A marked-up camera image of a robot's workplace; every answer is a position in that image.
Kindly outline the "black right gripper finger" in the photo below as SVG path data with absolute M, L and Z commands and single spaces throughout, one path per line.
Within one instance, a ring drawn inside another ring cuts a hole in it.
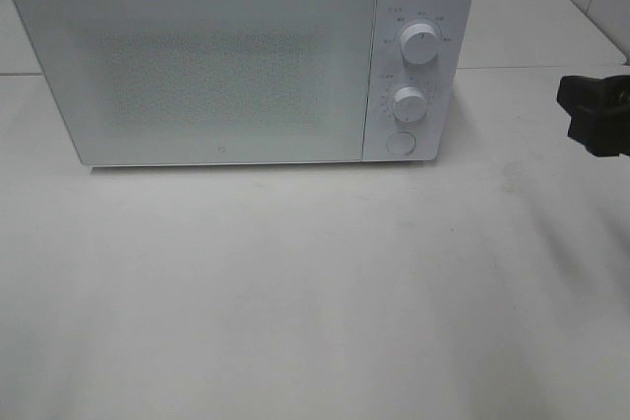
M 568 137 L 595 157 L 629 155 L 629 107 L 581 109 L 571 113 Z
M 572 118 L 603 120 L 629 118 L 629 76 L 603 79 L 564 76 L 557 103 Z

